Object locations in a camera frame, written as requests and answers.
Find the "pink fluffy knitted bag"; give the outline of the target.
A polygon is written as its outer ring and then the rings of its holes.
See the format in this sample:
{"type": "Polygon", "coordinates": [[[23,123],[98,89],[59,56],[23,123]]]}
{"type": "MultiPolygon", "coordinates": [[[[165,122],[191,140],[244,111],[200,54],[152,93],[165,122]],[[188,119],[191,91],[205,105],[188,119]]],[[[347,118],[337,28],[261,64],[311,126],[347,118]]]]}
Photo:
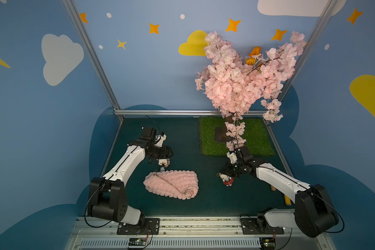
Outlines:
{"type": "Polygon", "coordinates": [[[180,200],[195,198],[199,191],[197,174],[189,170],[153,172],[143,184],[151,193],[180,200]]]}

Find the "white orange duck plush charm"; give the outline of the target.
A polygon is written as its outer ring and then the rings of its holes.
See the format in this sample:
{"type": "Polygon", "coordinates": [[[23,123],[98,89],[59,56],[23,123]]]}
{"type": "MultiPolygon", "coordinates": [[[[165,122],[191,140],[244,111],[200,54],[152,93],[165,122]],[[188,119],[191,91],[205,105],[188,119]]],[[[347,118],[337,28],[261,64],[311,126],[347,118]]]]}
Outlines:
{"type": "Polygon", "coordinates": [[[159,159],[158,165],[160,167],[160,172],[164,172],[166,168],[170,165],[170,159],[159,159]]]}

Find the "white red kitty plush charm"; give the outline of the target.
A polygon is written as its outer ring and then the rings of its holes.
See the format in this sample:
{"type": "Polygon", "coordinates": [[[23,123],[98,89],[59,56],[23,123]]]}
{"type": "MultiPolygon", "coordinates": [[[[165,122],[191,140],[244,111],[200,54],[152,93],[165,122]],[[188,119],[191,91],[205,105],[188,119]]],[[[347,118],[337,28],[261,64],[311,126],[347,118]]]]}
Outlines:
{"type": "Polygon", "coordinates": [[[222,180],[225,186],[232,186],[234,178],[225,174],[218,173],[217,176],[222,180]]]}

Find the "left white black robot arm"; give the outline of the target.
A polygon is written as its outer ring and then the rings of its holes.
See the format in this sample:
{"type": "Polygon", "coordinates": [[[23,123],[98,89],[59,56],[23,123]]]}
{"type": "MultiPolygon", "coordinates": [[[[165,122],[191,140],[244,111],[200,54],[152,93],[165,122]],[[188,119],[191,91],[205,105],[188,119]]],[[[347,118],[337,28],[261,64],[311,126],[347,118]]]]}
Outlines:
{"type": "Polygon", "coordinates": [[[122,226],[144,227],[144,214],[129,206],[126,185],[137,166],[146,158],[167,167],[174,155],[171,147],[164,146],[167,136],[151,127],[143,127],[138,139],[131,140],[115,166],[102,177],[90,182],[89,199],[84,211],[88,217],[118,222],[122,226]]]}

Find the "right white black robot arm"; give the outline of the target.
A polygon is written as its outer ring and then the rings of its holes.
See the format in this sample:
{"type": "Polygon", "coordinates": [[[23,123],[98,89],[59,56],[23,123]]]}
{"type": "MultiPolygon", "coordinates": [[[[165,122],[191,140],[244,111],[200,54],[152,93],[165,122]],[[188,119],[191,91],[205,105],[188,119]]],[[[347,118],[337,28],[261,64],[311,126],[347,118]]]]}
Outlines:
{"type": "Polygon", "coordinates": [[[245,146],[228,152],[227,157],[229,162],[218,174],[224,185],[231,186],[234,178],[250,174],[280,191],[294,204],[293,209],[274,208],[258,214],[256,226],[260,233],[285,227],[299,229],[315,238],[343,221],[322,185],[302,182],[262,159],[255,159],[245,146]]]}

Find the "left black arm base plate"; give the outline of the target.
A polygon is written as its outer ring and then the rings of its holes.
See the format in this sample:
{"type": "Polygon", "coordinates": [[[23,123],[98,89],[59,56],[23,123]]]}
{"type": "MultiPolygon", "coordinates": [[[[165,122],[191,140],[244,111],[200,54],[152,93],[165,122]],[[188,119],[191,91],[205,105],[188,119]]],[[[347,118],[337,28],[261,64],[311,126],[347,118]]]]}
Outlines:
{"type": "Polygon", "coordinates": [[[120,223],[117,228],[117,235],[140,235],[147,234],[158,235],[160,228],[159,218],[146,218],[140,221],[137,225],[120,223]]]}

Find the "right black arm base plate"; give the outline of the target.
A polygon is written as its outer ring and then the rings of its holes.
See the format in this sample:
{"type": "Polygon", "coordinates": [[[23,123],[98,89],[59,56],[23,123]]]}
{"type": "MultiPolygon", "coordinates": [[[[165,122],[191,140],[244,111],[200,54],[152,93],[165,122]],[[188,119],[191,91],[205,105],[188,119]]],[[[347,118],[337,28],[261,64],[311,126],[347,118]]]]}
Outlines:
{"type": "Polygon", "coordinates": [[[279,235],[284,234],[284,229],[281,227],[270,227],[269,225],[259,225],[257,218],[242,217],[239,218],[241,223],[242,232],[244,235],[257,235],[257,234],[269,234],[279,235]]]}

